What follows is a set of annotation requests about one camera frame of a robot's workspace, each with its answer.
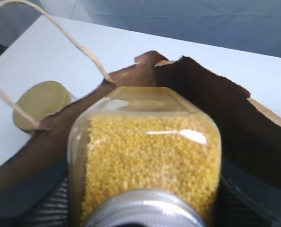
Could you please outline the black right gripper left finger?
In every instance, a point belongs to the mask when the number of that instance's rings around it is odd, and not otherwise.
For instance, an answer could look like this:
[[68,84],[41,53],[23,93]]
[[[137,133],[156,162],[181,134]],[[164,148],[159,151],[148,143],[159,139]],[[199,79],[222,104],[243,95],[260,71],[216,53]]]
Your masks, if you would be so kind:
[[10,227],[26,211],[52,190],[67,170],[67,161],[59,160],[29,180],[0,193],[0,227]]

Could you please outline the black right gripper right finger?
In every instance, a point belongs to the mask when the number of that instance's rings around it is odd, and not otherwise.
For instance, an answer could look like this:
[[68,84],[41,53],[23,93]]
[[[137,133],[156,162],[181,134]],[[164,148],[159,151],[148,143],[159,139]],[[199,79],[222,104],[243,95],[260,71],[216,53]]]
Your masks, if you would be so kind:
[[281,227],[281,190],[223,161],[217,202],[219,227]]

